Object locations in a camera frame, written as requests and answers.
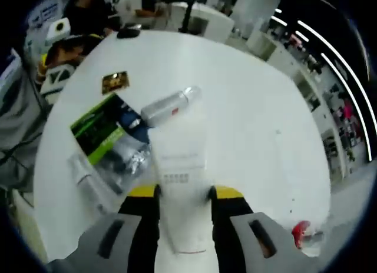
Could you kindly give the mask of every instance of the red object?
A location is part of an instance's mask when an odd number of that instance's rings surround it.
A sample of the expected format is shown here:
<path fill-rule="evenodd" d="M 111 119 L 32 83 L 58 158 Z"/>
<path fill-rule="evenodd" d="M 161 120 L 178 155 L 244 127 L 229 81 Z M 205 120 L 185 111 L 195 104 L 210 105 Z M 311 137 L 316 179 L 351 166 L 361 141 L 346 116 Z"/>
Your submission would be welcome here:
<path fill-rule="evenodd" d="M 300 221 L 292 230 L 292 235 L 295 239 L 296 248 L 301 249 L 301 239 L 304 236 L 306 229 L 310 226 L 309 221 Z"/>

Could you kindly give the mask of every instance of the fluorescent light strip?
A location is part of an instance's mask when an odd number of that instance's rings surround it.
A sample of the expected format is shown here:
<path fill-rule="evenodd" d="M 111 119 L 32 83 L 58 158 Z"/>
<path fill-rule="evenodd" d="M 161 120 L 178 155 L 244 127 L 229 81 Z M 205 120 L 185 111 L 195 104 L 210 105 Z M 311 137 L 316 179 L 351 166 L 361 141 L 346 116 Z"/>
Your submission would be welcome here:
<path fill-rule="evenodd" d="M 279 19 L 278 17 L 275 17 L 275 16 L 271 16 L 271 19 L 272 20 L 275 20 L 276 22 L 279 22 L 280 24 L 282 24 L 283 26 L 285 26 L 285 27 L 287 27 L 287 23 L 286 22 L 284 22 L 283 20 L 281 20 L 281 19 Z"/>
<path fill-rule="evenodd" d="M 325 59 L 325 61 L 330 65 L 331 69 L 335 72 L 335 74 L 338 76 L 338 78 L 340 79 L 340 81 L 343 83 L 344 87 L 346 88 L 349 96 L 351 97 L 352 99 L 352 102 L 353 104 L 355 105 L 355 108 L 359 114 L 359 117 L 360 117 L 360 121 L 361 121 L 361 124 L 363 126 L 363 130 L 364 130 L 364 135 L 365 135 L 365 141 L 366 141 L 366 148 L 368 149 L 368 158 L 369 158 L 369 161 L 372 161 L 372 153 L 371 153 L 371 146 L 369 144 L 369 137 L 368 137 L 368 133 L 366 132 L 366 125 L 364 123 L 364 119 L 363 119 L 363 115 L 361 114 L 361 111 L 360 111 L 360 108 L 359 108 L 359 105 L 358 103 L 356 102 L 356 99 L 355 97 L 353 96 L 353 93 L 352 91 L 350 90 L 350 88 L 348 87 L 348 84 L 347 82 L 344 80 L 342 74 L 340 74 L 340 72 L 338 71 L 338 69 L 336 69 L 335 65 L 330 61 L 330 59 L 324 54 L 322 53 L 321 56 Z"/>
<path fill-rule="evenodd" d="M 305 37 L 301 32 L 296 31 L 295 33 L 296 33 L 297 36 L 302 38 L 304 41 L 309 42 L 309 39 L 307 37 Z"/>
<path fill-rule="evenodd" d="M 363 86 L 361 85 L 361 82 L 359 80 L 359 78 L 356 76 L 356 74 L 354 73 L 354 71 L 352 70 L 352 68 L 348 65 L 348 63 L 345 61 L 345 59 L 340 55 L 340 53 L 323 37 L 321 36 L 319 33 L 317 33 L 315 30 L 313 30 L 310 26 L 306 25 L 304 22 L 298 20 L 297 23 L 299 25 L 301 25 L 302 27 L 304 27 L 305 29 L 307 29 L 309 32 L 311 32 L 314 36 L 316 36 L 317 38 L 319 38 L 325 45 L 327 45 L 327 47 L 329 49 L 331 49 L 331 51 L 336 55 L 336 57 L 339 58 L 340 61 L 342 61 L 342 63 L 344 64 L 344 66 L 347 68 L 347 70 L 350 72 L 351 76 L 353 77 L 353 79 L 355 80 L 356 84 L 359 86 L 359 89 L 362 93 L 362 95 L 364 96 L 365 98 L 365 101 L 366 101 L 366 104 L 368 106 L 368 109 L 369 109 L 369 112 L 371 113 L 372 115 L 372 120 L 373 120 L 373 124 L 375 126 L 375 132 L 377 134 L 377 122 L 376 122 L 376 116 L 373 112 L 373 109 L 372 109 L 372 105 L 371 105 L 371 102 L 369 101 L 369 98 L 368 96 L 366 95 L 366 92 L 363 88 Z"/>

